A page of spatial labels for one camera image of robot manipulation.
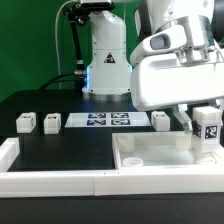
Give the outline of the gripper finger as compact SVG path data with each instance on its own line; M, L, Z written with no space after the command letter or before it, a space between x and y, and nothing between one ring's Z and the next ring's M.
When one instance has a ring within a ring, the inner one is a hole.
M218 109L222 112L222 114L224 113L224 98L219 98L216 100L217 105L218 105Z
M188 106L186 104L177 104L173 108L173 114L176 119L182 124L183 130L186 133L193 131L192 120L187 114Z

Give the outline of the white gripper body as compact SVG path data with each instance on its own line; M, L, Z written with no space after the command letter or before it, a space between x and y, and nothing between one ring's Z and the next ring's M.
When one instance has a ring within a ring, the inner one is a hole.
M224 97L224 50L218 45L200 46L205 62L182 62L187 34L174 25L145 38L134 49L130 62L133 106L149 111L194 104Z

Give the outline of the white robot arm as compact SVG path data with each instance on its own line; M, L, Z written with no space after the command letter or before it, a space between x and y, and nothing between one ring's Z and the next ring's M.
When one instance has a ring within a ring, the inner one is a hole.
M173 109L188 132L189 104L224 98L224 0L140 0L139 44L126 55L124 23L109 12L117 0L82 0L91 10L93 59L85 95L130 94L139 111Z

